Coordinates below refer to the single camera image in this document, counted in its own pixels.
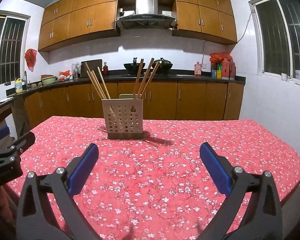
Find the condiment bottle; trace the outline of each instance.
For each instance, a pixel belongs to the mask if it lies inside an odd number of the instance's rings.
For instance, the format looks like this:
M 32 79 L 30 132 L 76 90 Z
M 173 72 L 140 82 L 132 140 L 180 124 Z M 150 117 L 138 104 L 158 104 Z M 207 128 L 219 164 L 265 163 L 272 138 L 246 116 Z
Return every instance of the condiment bottle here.
M 103 66 L 103 74 L 104 74 L 105 76 L 108 75 L 108 66 L 107 66 L 107 63 L 106 63 L 106 62 L 105 62 L 105 65 Z

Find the dish soap bottle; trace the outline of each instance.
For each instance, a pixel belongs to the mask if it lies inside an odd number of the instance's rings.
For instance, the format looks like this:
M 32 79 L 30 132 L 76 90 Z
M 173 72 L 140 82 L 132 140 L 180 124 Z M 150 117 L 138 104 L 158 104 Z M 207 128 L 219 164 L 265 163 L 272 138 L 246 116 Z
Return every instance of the dish soap bottle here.
M 202 65 L 197 61 L 197 64 L 194 65 L 194 76 L 201 77 Z

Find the window frame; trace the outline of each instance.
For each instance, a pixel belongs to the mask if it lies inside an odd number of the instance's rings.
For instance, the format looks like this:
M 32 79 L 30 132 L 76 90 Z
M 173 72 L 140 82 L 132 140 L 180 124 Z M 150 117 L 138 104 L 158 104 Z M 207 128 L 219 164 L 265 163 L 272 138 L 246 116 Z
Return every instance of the window frame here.
M 259 49 L 260 49 L 260 52 L 261 52 L 261 75 L 281 78 L 281 75 L 279 75 L 279 74 L 275 74 L 275 73 L 265 71 L 264 43 L 263 43 L 262 29 L 261 29 L 259 14 L 258 14 L 256 6 L 258 4 L 261 4 L 261 3 L 264 3 L 264 2 L 267 2 L 267 1 L 270 1 L 270 0 L 262 0 L 262 1 L 259 1 L 259 2 L 256 2 L 256 3 L 253 4 L 253 9 L 254 9 L 254 12 L 255 12 L 255 15 L 256 15 L 256 19 L 257 19 L 258 38 L 260 40 L 260 48 Z M 283 9 L 282 9 L 282 6 L 281 6 L 279 0 L 276 0 L 276 1 L 278 3 L 279 9 L 281 11 L 284 26 L 285 26 L 286 33 L 287 33 L 287 36 L 288 36 L 289 55 L 290 55 L 290 76 L 288 76 L 288 79 L 292 80 L 293 79 L 293 54 L 292 54 L 292 43 L 291 43 L 291 37 L 290 37 L 290 32 L 289 32 L 289 26 L 288 26 L 287 20 L 284 16 Z
M 28 23 L 28 19 L 21 18 L 21 17 L 16 17 L 16 16 L 11 16 L 11 15 L 0 15 L 0 18 L 5 18 L 4 19 L 4 23 L 3 23 L 3 27 L 2 27 L 2 30 L 1 30 L 1 34 L 0 34 L 0 48 L 1 48 L 1 43 L 2 43 L 2 35 L 3 35 L 3 31 L 4 31 L 4 27 L 6 25 L 7 19 L 8 18 L 12 18 L 12 19 L 17 19 L 17 20 L 22 20 L 22 21 L 25 22 L 25 26 L 24 26 L 23 34 L 22 34 L 22 39 L 21 39 L 20 64 L 19 64 L 19 67 L 20 67 L 20 78 L 23 78 L 23 72 L 25 70 L 25 61 L 23 59 L 24 59 L 24 54 L 25 54 L 25 50 L 26 50 L 25 42 L 26 42 L 26 35 L 27 35 L 27 23 Z

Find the range hood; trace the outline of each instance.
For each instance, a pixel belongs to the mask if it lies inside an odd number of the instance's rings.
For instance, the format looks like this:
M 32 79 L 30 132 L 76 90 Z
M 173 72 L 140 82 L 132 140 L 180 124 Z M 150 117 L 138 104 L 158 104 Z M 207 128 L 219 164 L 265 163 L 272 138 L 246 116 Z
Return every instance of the range hood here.
M 136 0 L 135 14 L 123 16 L 116 23 L 120 29 L 168 29 L 176 25 L 176 19 L 158 14 L 158 0 Z

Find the red floral tablecloth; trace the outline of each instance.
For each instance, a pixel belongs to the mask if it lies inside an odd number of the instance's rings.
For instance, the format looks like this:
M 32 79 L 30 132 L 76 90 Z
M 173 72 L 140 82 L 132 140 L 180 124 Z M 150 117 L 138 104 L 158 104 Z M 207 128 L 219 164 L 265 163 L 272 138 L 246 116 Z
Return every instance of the red floral tablecloth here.
M 22 155 L 24 175 L 10 186 L 20 195 L 26 174 L 52 173 L 81 156 L 90 143 L 99 160 L 81 193 L 79 209 L 103 239 L 122 239 L 134 226 L 136 239 L 195 239 L 225 196 L 217 192 L 199 157 L 207 141 L 217 154 L 245 171 L 272 172 L 282 200 L 300 181 L 300 157 L 251 120 L 149 121 L 143 140 L 108 140 L 104 119 L 53 116 L 35 127 L 35 144 Z M 61 227 L 64 219 L 49 196 Z M 238 227 L 250 194 L 230 230 Z

